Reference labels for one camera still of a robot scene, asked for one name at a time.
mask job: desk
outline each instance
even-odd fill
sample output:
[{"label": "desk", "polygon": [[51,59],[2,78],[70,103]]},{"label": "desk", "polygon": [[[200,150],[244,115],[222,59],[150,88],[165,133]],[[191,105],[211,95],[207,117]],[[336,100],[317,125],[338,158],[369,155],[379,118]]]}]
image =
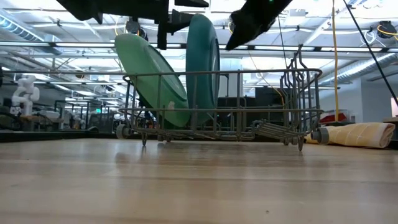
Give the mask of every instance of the desk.
[{"label": "desk", "polygon": [[20,119],[24,123],[24,131],[42,131],[42,127],[44,127],[44,131],[58,131],[63,123],[61,118],[44,118],[36,115],[24,115]]}]

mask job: black cable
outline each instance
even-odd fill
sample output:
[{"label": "black cable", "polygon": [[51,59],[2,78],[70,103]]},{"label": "black cable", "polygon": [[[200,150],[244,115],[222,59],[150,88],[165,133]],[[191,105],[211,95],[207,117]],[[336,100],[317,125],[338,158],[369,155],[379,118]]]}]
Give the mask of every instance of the black cable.
[{"label": "black cable", "polygon": [[286,68],[287,68],[286,53],[285,53],[285,44],[284,44],[284,36],[282,35],[282,28],[280,27],[280,19],[279,19],[279,16],[278,16],[278,24],[279,24],[280,40],[282,41],[282,49],[283,49],[283,51],[284,51],[285,65],[286,65]]},{"label": "black cable", "polygon": [[379,64],[379,62],[377,61],[376,56],[374,55],[374,53],[373,53],[373,51],[372,51],[371,46],[369,45],[368,41],[367,41],[366,38],[365,38],[365,35],[362,33],[361,28],[359,27],[358,23],[356,22],[356,19],[355,19],[355,17],[354,17],[354,14],[353,14],[353,12],[351,12],[350,6],[347,4],[346,0],[343,0],[343,1],[344,1],[344,4],[345,4],[346,7],[347,7],[347,10],[348,10],[349,14],[351,15],[351,17],[352,17],[353,20],[354,20],[354,23],[355,23],[356,28],[358,28],[358,31],[359,31],[359,33],[361,34],[361,37],[362,37],[363,40],[365,41],[365,44],[366,44],[366,46],[367,46],[368,49],[369,49],[369,53],[372,55],[372,58],[373,58],[374,62],[376,63],[376,66],[377,66],[377,68],[379,69],[379,72],[380,72],[381,76],[383,77],[383,80],[384,80],[384,82],[386,83],[388,90],[389,90],[390,93],[391,93],[391,96],[393,97],[394,101],[396,102],[396,105],[398,106],[398,99],[397,99],[397,97],[396,97],[396,94],[394,93],[394,90],[392,90],[392,88],[391,88],[391,86],[390,86],[390,83],[388,82],[388,80],[387,80],[387,78],[386,78],[386,76],[385,76],[385,74],[384,74],[384,72],[383,72],[383,70],[382,70],[382,68],[381,68],[381,66],[380,66],[380,64]]}]

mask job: wooden table surface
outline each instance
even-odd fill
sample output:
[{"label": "wooden table surface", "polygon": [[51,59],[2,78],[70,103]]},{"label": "wooden table surface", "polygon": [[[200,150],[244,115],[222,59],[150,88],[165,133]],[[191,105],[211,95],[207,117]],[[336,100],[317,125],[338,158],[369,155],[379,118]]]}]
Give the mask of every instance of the wooden table surface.
[{"label": "wooden table surface", "polygon": [[398,152],[251,142],[0,144],[0,223],[398,223]]}]

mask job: white robot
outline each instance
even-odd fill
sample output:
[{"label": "white robot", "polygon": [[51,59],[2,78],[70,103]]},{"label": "white robot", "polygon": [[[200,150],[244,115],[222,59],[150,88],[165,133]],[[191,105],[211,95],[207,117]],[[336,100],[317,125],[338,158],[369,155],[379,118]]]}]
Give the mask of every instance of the white robot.
[{"label": "white robot", "polygon": [[18,115],[31,115],[33,101],[37,101],[40,98],[40,90],[34,86],[33,82],[36,81],[34,75],[28,75],[27,78],[20,78],[18,80],[18,88],[12,95],[12,107],[10,113]]}]

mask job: green plate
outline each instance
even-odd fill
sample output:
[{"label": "green plate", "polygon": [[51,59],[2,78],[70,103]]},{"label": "green plate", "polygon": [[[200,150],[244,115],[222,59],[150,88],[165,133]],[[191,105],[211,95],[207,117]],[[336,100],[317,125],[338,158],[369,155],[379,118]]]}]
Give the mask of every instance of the green plate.
[{"label": "green plate", "polygon": [[[191,20],[187,39],[187,72],[219,71],[220,50],[216,30],[211,21],[204,15],[196,14]],[[216,75],[197,76],[197,95],[195,104],[201,109],[213,109],[216,107],[218,88],[216,86]],[[189,107],[194,108],[193,92],[195,87],[195,76],[187,75],[187,93]],[[209,120],[206,113],[198,114],[198,124]]]},{"label": "green plate", "polygon": [[[142,37],[134,34],[121,34],[114,44],[124,69],[130,75],[133,85],[149,108],[157,108],[158,76],[138,77],[134,74],[173,72],[166,59]],[[188,108],[187,93],[176,75],[164,75],[161,78],[160,108]],[[166,112],[165,120],[182,127],[189,120],[189,112]]]}]

